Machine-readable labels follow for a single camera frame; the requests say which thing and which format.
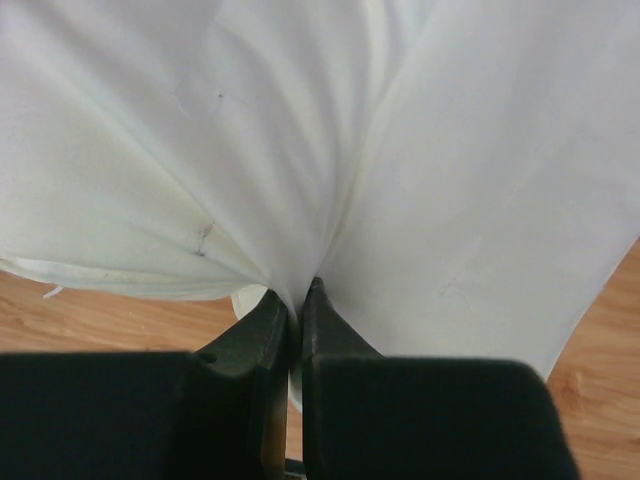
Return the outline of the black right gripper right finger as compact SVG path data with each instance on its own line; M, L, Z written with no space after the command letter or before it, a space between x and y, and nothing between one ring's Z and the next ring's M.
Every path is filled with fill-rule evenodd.
M576 479L543 380L480 358L386 357L315 279L301 313L310 479Z

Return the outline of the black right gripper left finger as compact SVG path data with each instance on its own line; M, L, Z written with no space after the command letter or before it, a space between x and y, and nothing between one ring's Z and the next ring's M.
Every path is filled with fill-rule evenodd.
M5 353L5 479L280 479L288 311L266 293L195 352Z

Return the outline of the cream white pillow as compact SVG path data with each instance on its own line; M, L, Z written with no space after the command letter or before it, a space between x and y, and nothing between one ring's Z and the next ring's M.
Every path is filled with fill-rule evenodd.
M635 1L5 1L1 267L548 376L639 234Z

